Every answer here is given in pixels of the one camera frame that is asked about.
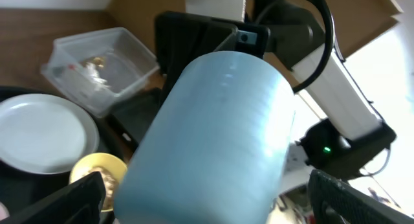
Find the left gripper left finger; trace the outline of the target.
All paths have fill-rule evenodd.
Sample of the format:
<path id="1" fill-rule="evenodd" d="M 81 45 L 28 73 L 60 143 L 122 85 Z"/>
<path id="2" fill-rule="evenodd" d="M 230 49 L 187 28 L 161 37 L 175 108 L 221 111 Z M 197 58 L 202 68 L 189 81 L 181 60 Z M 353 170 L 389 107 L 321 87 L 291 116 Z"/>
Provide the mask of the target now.
<path id="1" fill-rule="evenodd" d="M 93 172 L 1 220 L 1 224 L 99 224 L 104 199 L 102 176 Z"/>

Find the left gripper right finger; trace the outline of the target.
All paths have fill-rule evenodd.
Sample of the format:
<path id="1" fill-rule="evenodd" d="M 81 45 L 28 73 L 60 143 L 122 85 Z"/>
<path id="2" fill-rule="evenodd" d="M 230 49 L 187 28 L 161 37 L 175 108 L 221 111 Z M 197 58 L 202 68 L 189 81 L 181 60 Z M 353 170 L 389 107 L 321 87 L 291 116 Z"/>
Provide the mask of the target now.
<path id="1" fill-rule="evenodd" d="M 348 184 L 321 171 L 313 170 L 308 195 L 316 223 L 330 223 L 331 209 L 349 223 L 413 224 L 413 218 L 355 190 Z"/>

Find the food scraps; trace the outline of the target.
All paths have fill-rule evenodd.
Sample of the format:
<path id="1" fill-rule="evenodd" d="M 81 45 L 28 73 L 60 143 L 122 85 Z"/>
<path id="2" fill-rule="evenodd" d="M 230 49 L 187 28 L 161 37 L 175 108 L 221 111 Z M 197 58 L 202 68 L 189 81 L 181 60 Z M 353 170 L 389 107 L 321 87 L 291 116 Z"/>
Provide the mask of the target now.
<path id="1" fill-rule="evenodd" d="M 114 178 L 113 174 L 100 166 L 90 168 L 85 175 L 91 174 L 93 172 L 99 172 L 104 186 L 105 186 L 105 199 L 103 201 L 102 209 L 103 210 L 111 210 L 113 208 L 113 197 L 114 192 L 118 187 L 118 181 Z"/>

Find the yellow bowl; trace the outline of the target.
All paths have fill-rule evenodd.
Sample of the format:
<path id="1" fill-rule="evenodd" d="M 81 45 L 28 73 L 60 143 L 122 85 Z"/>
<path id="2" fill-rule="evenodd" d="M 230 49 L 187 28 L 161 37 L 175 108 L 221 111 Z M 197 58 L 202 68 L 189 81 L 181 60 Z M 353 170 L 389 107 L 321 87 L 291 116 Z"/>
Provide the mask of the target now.
<path id="1" fill-rule="evenodd" d="M 82 177 L 85 177 L 85 173 L 94 167 L 103 167 L 109 170 L 114 178 L 118 181 L 118 185 L 122 182 L 125 173 L 127 172 L 127 164 L 118 157 L 108 153 L 92 153 L 81 158 L 72 168 L 69 176 L 69 183 L 73 183 Z"/>

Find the grey round plate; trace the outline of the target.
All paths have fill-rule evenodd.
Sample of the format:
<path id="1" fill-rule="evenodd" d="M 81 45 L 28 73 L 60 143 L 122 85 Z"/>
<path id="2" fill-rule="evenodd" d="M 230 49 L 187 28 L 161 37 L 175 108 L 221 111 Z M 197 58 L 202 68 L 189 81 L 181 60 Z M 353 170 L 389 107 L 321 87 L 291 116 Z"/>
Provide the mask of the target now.
<path id="1" fill-rule="evenodd" d="M 92 117 L 64 98 L 27 94 L 1 102 L 1 161 L 17 170 L 68 172 L 99 143 Z"/>

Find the white tissue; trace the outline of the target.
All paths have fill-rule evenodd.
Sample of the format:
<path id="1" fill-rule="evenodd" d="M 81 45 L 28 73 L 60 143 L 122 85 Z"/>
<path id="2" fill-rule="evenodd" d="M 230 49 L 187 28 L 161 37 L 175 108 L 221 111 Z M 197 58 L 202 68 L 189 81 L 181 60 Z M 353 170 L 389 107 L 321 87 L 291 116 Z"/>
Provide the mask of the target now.
<path id="1" fill-rule="evenodd" d="M 95 64 L 93 64 L 91 62 L 86 63 L 86 65 L 85 65 L 85 75 L 96 86 L 101 87 L 101 88 L 109 88 L 109 85 L 107 85 L 107 80 L 100 77 L 100 74 L 99 74 Z"/>

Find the light blue cup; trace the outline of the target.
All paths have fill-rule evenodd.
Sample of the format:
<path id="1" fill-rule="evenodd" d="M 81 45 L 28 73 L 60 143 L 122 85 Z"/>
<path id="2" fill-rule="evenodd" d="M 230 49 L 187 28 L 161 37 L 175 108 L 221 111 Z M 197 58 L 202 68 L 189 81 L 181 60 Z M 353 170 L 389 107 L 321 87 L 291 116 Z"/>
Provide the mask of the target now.
<path id="1" fill-rule="evenodd" d="M 183 70 L 114 199 L 121 223 L 265 223 L 282 179 L 294 95 L 266 61 L 205 54 Z"/>

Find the brown snack wrapper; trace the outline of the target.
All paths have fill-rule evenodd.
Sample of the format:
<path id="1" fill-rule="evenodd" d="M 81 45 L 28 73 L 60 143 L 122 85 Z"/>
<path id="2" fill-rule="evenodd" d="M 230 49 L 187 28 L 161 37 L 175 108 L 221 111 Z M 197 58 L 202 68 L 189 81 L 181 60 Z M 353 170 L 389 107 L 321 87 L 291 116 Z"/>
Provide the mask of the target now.
<path id="1" fill-rule="evenodd" d="M 80 64 L 84 67 L 86 67 L 87 65 L 94 65 L 95 67 L 99 69 L 103 69 L 105 66 L 105 57 L 103 56 L 90 57 L 90 58 L 83 60 Z"/>

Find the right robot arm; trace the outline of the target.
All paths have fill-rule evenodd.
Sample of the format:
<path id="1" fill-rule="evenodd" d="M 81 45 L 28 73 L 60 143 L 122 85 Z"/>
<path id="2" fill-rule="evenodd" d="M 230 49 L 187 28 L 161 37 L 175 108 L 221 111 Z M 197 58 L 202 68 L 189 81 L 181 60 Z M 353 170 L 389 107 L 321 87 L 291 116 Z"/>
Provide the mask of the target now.
<path id="1" fill-rule="evenodd" d="M 241 20 L 268 29 L 263 59 L 306 92 L 325 113 L 299 141 L 306 164 L 339 179 L 356 179 L 395 132 L 344 65 L 326 0 L 185 0 L 189 14 Z"/>

